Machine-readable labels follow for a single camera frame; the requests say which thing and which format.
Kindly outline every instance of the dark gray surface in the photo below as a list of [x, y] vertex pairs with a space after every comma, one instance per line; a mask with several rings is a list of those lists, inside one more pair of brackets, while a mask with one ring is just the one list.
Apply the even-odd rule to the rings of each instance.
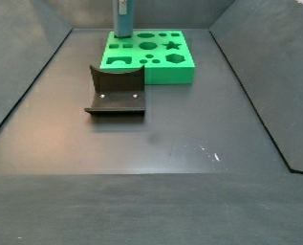
[[303, 245], [303, 176], [0, 177], [0, 245]]
[[[112, 28], [108, 0], [44, 0], [75, 28]], [[136, 0], [136, 28], [208, 28], [234, 0]]]
[[0, 1], [0, 122], [70, 30], [40, 0]]
[[239, 0], [211, 32], [288, 165], [303, 171], [303, 5]]
[[144, 117], [91, 118], [107, 34], [71, 33], [0, 130], [0, 174], [287, 172], [206, 30], [184, 31], [195, 83], [147, 86]]

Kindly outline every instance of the star-shaped hole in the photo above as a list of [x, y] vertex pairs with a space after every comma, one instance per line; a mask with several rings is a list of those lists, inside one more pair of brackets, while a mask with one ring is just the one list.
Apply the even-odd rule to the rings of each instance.
[[174, 43], [174, 42], [168, 42], [168, 44], [163, 44], [164, 46], [167, 46], [167, 49], [171, 50], [171, 49], [175, 49], [175, 50], [179, 50], [179, 46], [182, 44], [178, 44], [178, 43]]

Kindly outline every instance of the green foam block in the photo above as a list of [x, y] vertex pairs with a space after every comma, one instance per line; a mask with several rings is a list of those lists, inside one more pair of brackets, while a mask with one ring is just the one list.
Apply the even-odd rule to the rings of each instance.
[[100, 69], [126, 72], [146, 66], [146, 84], [194, 82], [194, 59], [179, 31], [136, 31], [130, 38], [110, 32]]

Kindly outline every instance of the black plastic piece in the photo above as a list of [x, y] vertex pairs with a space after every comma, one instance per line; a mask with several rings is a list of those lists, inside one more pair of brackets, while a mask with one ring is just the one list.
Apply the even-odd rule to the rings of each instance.
[[144, 113], [144, 67], [128, 73], [107, 73], [90, 66], [95, 84], [95, 99], [90, 114]]

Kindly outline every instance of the circular hole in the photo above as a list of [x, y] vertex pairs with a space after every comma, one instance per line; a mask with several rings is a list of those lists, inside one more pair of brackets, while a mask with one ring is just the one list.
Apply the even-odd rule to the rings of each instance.
[[142, 50], [154, 50], [158, 47], [154, 42], [142, 42], [138, 46]]

